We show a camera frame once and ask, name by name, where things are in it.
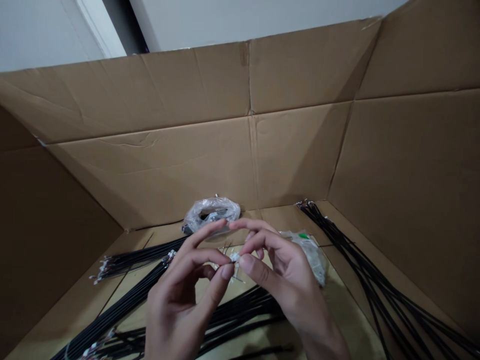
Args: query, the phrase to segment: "black wire bundle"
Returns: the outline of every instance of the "black wire bundle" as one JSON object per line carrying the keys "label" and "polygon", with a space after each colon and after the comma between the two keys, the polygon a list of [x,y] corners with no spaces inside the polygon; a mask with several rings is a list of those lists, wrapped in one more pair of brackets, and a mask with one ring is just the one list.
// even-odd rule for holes
{"label": "black wire bundle", "polygon": [[164,258],[147,276],[109,309],[99,315],[51,360],[75,360],[80,358],[85,350],[99,341],[104,334],[147,299],[150,289],[167,271],[171,260],[171,257]]}
{"label": "black wire bundle", "polygon": [[125,252],[118,255],[105,256],[97,276],[95,284],[106,278],[126,274],[129,271],[137,270],[167,256],[171,251],[178,251],[188,236],[181,237],[157,246],[146,247],[137,251]]}
{"label": "black wire bundle", "polygon": [[[423,338],[412,323],[411,318],[413,318],[420,325],[435,346],[441,351],[445,359],[457,360],[460,359],[460,357],[444,341],[441,335],[452,340],[467,353],[472,355],[475,359],[480,359],[480,348],[477,345],[431,315],[429,312],[406,297],[403,293],[398,291],[373,264],[373,262],[370,261],[370,259],[354,243],[352,243],[332,221],[321,214],[319,208],[313,201],[305,200],[297,203],[296,205],[315,224],[317,224],[320,229],[323,230],[332,244],[347,260],[358,277],[358,280],[360,281],[368,300],[375,327],[378,331],[378,336],[387,359],[390,359],[391,356],[382,334],[378,315],[380,315],[380,317],[383,319],[395,342],[398,344],[398,347],[401,349],[407,359],[422,359],[422,354],[427,359],[434,359],[431,349],[429,349],[429,347],[425,344]],[[417,346],[421,349],[420,353],[410,343],[405,334],[402,333],[398,324],[389,313],[385,302],[382,300],[377,290],[391,306],[404,326],[408,329],[409,334],[415,340]]]}
{"label": "black wire bundle", "polygon": [[[271,317],[246,324],[256,316]],[[284,320],[285,316],[279,304],[263,288],[254,286],[250,290],[220,305],[208,323],[207,333],[197,358],[215,349],[221,344],[259,327]],[[139,354],[143,358],[145,331],[142,327],[135,330],[116,332],[103,347],[95,352],[98,358],[121,359],[128,355]]]}

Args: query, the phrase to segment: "black cable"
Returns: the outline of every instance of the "black cable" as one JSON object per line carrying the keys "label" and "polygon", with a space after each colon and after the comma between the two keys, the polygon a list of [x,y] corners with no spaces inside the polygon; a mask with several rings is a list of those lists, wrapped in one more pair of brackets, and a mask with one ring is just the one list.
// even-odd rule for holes
{"label": "black cable", "polygon": [[321,230],[323,230],[332,244],[339,250],[353,269],[355,275],[360,281],[363,291],[365,292],[370,310],[373,314],[375,327],[377,328],[380,341],[385,351],[385,356],[388,359],[390,358],[390,354],[382,334],[380,323],[376,316],[376,311],[383,319],[386,327],[389,329],[393,339],[398,344],[403,354],[408,359],[420,359],[420,355],[400,331],[400,328],[385,307],[383,300],[376,292],[375,287],[379,289],[386,303],[390,305],[391,309],[404,324],[415,343],[429,359],[432,360],[434,357],[406,312],[408,312],[420,325],[425,334],[431,339],[432,343],[441,351],[446,359],[457,360],[460,359],[460,357],[442,339],[439,333],[452,340],[474,358],[480,359],[480,350],[477,345],[473,344],[469,339],[459,334],[457,331],[434,317],[428,311],[424,310],[403,293],[398,291],[375,266],[375,264],[357,247],[357,245],[352,243],[330,219],[322,215],[320,209],[314,202],[304,201],[298,203],[297,206]]}

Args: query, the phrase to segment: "cardboard box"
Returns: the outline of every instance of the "cardboard box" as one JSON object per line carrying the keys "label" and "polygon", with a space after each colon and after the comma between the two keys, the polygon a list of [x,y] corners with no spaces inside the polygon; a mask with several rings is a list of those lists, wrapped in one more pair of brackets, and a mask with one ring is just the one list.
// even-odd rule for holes
{"label": "cardboard box", "polygon": [[215,194],[314,234],[372,323],[291,206],[326,200],[392,282],[479,342],[479,19],[477,0],[412,0],[386,18],[0,73],[0,357],[54,355],[128,288],[90,288],[94,262],[174,239],[168,224]]}

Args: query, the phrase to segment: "cardboard box flap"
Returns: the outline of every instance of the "cardboard box flap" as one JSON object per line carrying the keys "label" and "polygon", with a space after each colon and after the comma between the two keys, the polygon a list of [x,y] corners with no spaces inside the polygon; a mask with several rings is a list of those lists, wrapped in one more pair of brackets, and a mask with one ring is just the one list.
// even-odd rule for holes
{"label": "cardboard box flap", "polygon": [[0,106],[0,151],[40,146],[38,140],[7,110]]}
{"label": "cardboard box flap", "polygon": [[384,20],[358,99],[480,87],[480,2],[412,0]]}
{"label": "cardboard box flap", "polygon": [[380,23],[374,17],[252,40],[253,113],[353,100]]}
{"label": "cardboard box flap", "polygon": [[480,89],[356,101],[328,195],[477,341],[479,119]]}
{"label": "cardboard box flap", "polygon": [[125,229],[179,221],[215,194],[257,208],[247,117],[48,148]]}
{"label": "cardboard box flap", "polygon": [[0,103],[47,144],[246,116],[248,46],[2,73]]}

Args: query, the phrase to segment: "clear plastic bag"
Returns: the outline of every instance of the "clear plastic bag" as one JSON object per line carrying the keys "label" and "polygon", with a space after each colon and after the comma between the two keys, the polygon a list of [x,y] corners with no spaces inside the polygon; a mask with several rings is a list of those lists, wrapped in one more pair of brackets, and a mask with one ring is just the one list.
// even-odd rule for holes
{"label": "clear plastic bag", "polygon": [[[236,202],[226,197],[210,197],[195,201],[183,219],[181,230],[185,235],[191,235],[205,225],[217,220],[227,219],[228,222],[233,222],[238,220],[239,216],[240,205]],[[228,226],[225,226],[214,235],[227,233],[228,231]]]}
{"label": "clear plastic bag", "polygon": [[304,230],[299,232],[280,231],[280,234],[284,238],[291,238],[292,242],[300,245],[310,264],[313,275],[315,275],[315,279],[323,288],[325,286],[329,262],[322,249],[318,247],[315,241],[313,241]]}

